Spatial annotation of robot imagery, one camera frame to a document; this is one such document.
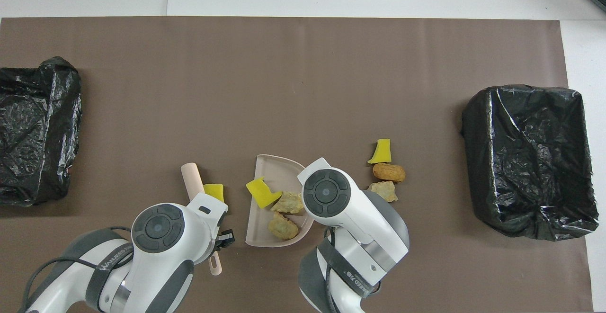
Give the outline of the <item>pink plastic dustpan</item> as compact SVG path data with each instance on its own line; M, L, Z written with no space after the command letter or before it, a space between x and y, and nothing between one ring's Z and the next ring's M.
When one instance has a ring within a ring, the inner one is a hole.
M267 189L272 194L279 191L290 191L301 193L301 183L297 175L303 171L304 166L300 163L274 155L256 156L255 177L263 179ZM268 228L273 219L274 212L271 210L273 203L261 208L255 198L251 199L250 214L245 242L250 246L258 248L281 248L300 241L307 235L312 227L313 220L305 210L298 214L283 214L290 222L298 227L297 235L293 238L278 238Z

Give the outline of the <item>small yellow sponge piece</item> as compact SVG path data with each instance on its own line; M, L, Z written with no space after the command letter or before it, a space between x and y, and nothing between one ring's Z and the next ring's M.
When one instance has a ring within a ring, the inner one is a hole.
M221 202L225 202L223 184L204 184L203 189L207 195L210 195Z

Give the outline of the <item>notched yellow sponge piece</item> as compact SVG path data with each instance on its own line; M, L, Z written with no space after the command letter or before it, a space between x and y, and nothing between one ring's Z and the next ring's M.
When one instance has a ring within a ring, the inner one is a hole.
M245 187L260 209L264 209L271 203L278 201L283 193L282 191L273 192L265 182L265 178L264 176L259 177L245 184Z

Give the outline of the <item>rounded beige foam chunk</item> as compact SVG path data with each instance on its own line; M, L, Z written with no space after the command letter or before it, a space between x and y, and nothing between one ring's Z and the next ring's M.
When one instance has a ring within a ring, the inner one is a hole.
M299 233L299 227L279 212L273 213L267 227L275 237L282 240L292 239Z

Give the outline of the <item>beige handled hand brush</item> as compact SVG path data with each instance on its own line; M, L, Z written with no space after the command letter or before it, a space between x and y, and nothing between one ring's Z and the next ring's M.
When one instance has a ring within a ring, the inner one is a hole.
M183 164L180 167L180 171L182 173L189 201L193 201L197 194L205 192L198 166L194 162L189 162ZM208 259L208 264L213 276L218 276L222 273L223 268L218 252L212 253Z

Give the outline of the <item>angular beige foam chunk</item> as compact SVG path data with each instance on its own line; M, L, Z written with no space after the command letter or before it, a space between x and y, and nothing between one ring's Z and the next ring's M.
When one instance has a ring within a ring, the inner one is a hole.
M292 215L301 213L304 210L301 194L297 192L283 191L278 201L271 207L270 210Z

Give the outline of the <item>pale foam chunk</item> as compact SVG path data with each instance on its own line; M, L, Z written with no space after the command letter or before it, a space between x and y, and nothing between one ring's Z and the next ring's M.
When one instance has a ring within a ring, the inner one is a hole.
M385 199L388 203L398 201L396 195L395 185L392 181L380 181L370 184L367 190L378 194L381 198Z

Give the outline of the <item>brown peanut shaped piece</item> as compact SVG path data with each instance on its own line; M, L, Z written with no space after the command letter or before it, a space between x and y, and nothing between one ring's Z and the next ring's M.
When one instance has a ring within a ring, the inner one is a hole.
M406 179L406 173L402 166L385 162L375 164L372 167L372 173L377 179L394 183L400 183Z

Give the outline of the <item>curved yellow sponge wedge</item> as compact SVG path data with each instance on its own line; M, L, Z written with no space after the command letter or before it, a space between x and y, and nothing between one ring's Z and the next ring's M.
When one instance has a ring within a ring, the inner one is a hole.
M368 164L390 163L392 162L391 140L381 138L376 141L376 148Z

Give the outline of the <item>empty black bag lined bin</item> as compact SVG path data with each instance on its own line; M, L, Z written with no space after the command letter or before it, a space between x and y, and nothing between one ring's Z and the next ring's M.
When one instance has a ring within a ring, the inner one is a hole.
M60 56L0 68L0 206L64 198L79 148L82 82Z

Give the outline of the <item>black bag lined trash bin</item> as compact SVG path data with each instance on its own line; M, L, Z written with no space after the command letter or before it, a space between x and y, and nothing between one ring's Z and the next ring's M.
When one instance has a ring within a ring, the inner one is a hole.
M563 241L599 226L584 100L562 87L507 85L462 112L476 217L507 237Z

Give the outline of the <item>brown table mat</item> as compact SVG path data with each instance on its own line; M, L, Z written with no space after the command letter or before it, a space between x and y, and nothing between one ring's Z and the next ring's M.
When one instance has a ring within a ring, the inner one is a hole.
M314 313L301 257L245 244L259 154L319 157L361 188L379 138L410 252L363 301L367 313L592 311L584 238L509 238L472 210L461 113L478 91L567 87L556 20L388 18L4 18L0 67L69 61L82 79L80 148L64 199L0 206L0 313L80 234L127 226L160 202L187 203L180 167L225 186L223 274L195 269L182 313Z

